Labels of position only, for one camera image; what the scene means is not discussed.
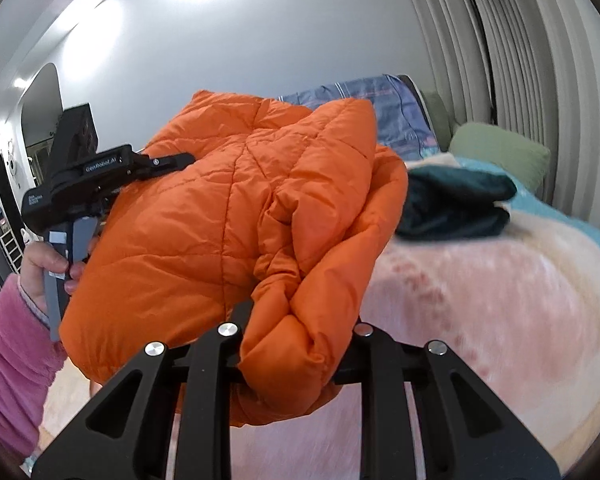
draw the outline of white curtain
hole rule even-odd
[[[478,33],[463,0],[413,0],[436,89],[459,123],[488,120]],[[500,125],[552,151],[544,199],[600,229],[600,16],[589,0],[477,0]]]

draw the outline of white wall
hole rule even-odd
[[[381,73],[433,88],[411,0],[107,0],[47,61],[65,108],[90,102],[101,148],[142,147],[201,88],[278,96]]]

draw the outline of hand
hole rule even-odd
[[[90,252],[95,240],[91,241]],[[45,283],[43,273],[47,270],[61,274],[66,272],[69,262],[58,254],[54,248],[44,242],[32,242],[24,249],[22,266],[20,267],[20,286],[31,301],[42,312],[47,314],[45,299]],[[64,282],[64,290],[71,295],[78,287],[78,280],[82,277],[85,264],[77,262],[72,265],[69,275],[72,280]]]

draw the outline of orange puffer jacket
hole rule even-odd
[[[403,162],[376,145],[367,101],[311,112],[207,91],[145,150],[178,152],[197,161],[116,200],[62,321],[70,358],[103,383],[147,342],[191,342],[251,295],[232,423],[312,411],[336,394],[330,377],[400,218]]]

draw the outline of pink sleeve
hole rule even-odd
[[[38,443],[46,394],[65,359],[10,276],[0,291],[0,443],[19,459]]]

